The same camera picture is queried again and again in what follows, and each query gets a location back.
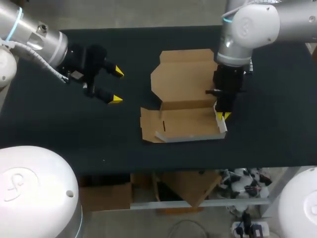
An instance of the box lid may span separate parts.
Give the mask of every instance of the box lid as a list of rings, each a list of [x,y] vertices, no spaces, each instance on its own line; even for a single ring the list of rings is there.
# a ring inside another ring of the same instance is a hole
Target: box lid
[[[213,86],[216,68],[210,49],[163,51],[160,65],[151,74],[152,91],[162,100],[163,110],[168,103],[174,103],[168,110],[186,108],[175,103],[197,108],[193,105],[197,102],[198,108],[210,107],[215,99],[205,91]]]

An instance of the cable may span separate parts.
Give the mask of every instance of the cable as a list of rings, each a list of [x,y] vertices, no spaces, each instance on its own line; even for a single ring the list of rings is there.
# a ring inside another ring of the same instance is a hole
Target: cable
[[[192,220],[182,220],[182,221],[175,223],[172,226],[170,232],[168,233],[167,238],[171,238],[173,233],[179,228],[179,225],[181,225],[182,223],[185,223],[185,222],[190,222],[192,224],[195,224],[204,233],[204,238],[208,238],[208,232],[205,230],[205,228],[202,225],[200,225],[198,222],[195,222]]]
[[[59,72],[57,72],[52,66],[50,66],[49,63],[46,62],[45,59],[43,59],[42,56],[40,56],[35,50],[33,50],[31,47],[22,44],[20,42],[16,41],[4,41],[0,38],[0,45],[7,46],[9,49],[13,49],[15,46],[18,46],[24,50],[26,50],[28,53],[30,53],[34,59],[36,59],[39,63],[41,63],[43,66],[45,66],[51,73],[53,73],[57,78],[59,78],[63,83],[66,83],[68,81],[68,78]]]
[[[43,59],[42,56],[40,56],[35,50],[33,50],[31,47],[26,46],[20,42],[16,42],[13,41],[15,46],[21,47],[25,50],[27,50],[29,53],[32,54],[32,56],[34,56],[35,59],[37,59],[42,65],[44,65],[50,72],[52,72],[56,77],[58,77],[62,82],[65,83],[65,80],[68,80],[68,78],[62,74],[60,74],[59,72],[57,72],[52,66],[49,65],[49,63],[47,63],[45,61],[45,59]]]

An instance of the yellow fingertip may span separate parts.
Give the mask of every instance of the yellow fingertip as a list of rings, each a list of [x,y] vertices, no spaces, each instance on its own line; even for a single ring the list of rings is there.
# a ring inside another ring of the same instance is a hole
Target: yellow fingertip
[[[114,95],[114,96],[113,96],[113,101],[111,101],[110,103],[111,103],[111,104],[112,104],[112,103],[121,103],[122,101],[123,101],[122,98],[120,98],[120,97]]]
[[[124,73],[119,69],[119,67],[117,65],[115,66],[115,71],[120,73],[122,75],[122,77],[124,76]]]

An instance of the wires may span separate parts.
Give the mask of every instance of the wires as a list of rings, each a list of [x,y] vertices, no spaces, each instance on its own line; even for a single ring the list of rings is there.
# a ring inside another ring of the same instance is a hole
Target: wires
[[[65,81],[68,80],[68,78],[62,74],[60,74],[59,72],[57,72],[52,66],[49,65],[49,63],[47,63],[45,61],[45,59],[43,59],[42,56],[40,56],[35,50],[33,50],[31,47],[26,46],[22,43],[19,42],[15,42],[13,41],[15,46],[21,47],[23,49],[25,49],[27,52],[29,52],[34,59],[36,59],[39,63],[41,63],[43,66],[45,66],[50,72],[52,72],[56,77],[58,77],[62,82],[65,83]]]
[[[180,226],[182,224],[184,224],[185,227],[188,227],[189,224],[185,224],[185,223],[194,224],[204,234],[204,238],[208,238],[208,233],[205,230],[205,228],[202,225],[200,225],[198,222],[195,222],[195,221],[192,221],[192,220],[182,220],[182,221],[179,221],[179,222],[175,223],[172,226],[167,238],[176,238],[176,237],[173,237],[173,235],[175,235],[177,230],[180,229]]]
[[[0,38],[0,45],[5,45],[9,47],[10,49],[15,48],[16,46],[19,48],[22,48],[23,50],[27,51],[31,56],[37,60],[38,63],[42,64],[45,68],[47,68],[51,73],[53,73],[57,78],[59,78],[63,83],[66,83],[68,81],[68,78],[59,72],[57,72],[52,66],[50,66],[49,63],[46,62],[45,59],[43,59],[42,56],[40,56],[35,50],[33,50],[31,47],[22,44],[20,42],[16,41],[4,41]]]

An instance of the robot logo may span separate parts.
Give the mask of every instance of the robot logo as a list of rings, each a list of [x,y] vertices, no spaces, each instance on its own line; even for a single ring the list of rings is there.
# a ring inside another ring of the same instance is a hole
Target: robot logo
[[[39,186],[37,175],[27,168],[12,168],[0,175],[0,201],[11,202],[34,192]]]
[[[252,26],[253,26],[252,20],[245,17],[241,20],[239,25],[240,27],[239,27],[238,33],[240,37],[242,38],[248,37],[250,30],[252,29]]]

